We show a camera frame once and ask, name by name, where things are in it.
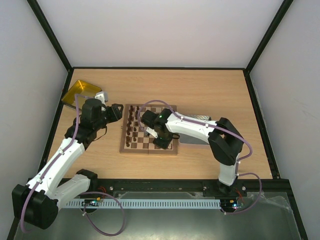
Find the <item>pink metal tin tray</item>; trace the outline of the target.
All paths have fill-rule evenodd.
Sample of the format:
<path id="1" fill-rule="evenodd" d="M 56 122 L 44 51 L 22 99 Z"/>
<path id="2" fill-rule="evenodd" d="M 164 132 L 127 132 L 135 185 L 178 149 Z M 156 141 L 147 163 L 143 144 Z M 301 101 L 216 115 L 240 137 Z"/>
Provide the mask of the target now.
<path id="1" fill-rule="evenodd" d="M 211 121 L 212 118 L 207 115 L 185 115 L 188 119 L 196 119 L 197 122 L 207 122 Z M 204 137 L 203 133 L 197 133 L 193 128 L 191 130 L 186 129 L 185 127 L 179 128 L 177 132 L 180 136 L 179 142 L 181 144 L 190 144 L 190 145 L 209 145 L 208 137 Z"/>

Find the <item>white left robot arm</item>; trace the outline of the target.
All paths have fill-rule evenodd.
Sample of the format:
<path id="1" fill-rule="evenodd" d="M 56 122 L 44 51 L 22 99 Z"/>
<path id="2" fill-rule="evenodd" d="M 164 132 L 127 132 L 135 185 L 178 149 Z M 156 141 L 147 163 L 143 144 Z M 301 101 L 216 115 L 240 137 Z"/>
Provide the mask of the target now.
<path id="1" fill-rule="evenodd" d="M 89 170 L 81 169 L 69 181 L 60 182 L 96 140 L 98 131 L 122 118 L 124 106 L 116 103 L 106 106 L 99 99 L 88 98 L 82 107 L 75 109 L 73 124 L 52 158 L 25 185 L 17 184 L 12 190 L 13 213 L 23 233 L 28 233 L 26 223 L 47 229 L 69 201 L 85 192 L 95 193 L 98 176 Z"/>

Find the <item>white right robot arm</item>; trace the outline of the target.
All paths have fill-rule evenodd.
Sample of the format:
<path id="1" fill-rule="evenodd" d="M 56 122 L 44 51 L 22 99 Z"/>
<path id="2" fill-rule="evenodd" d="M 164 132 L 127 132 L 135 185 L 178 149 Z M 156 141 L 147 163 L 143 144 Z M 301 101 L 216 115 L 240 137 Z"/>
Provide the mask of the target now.
<path id="1" fill-rule="evenodd" d="M 200 120 L 164 108 L 161 113 L 147 110 L 140 121 L 146 126 L 147 134 L 154 137 L 153 144 L 161 149 L 167 149 L 175 136 L 181 135 L 208 144 L 220 164 L 217 190 L 224 196 L 233 194 L 238 178 L 237 160 L 244 142 L 228 119 Z"/>

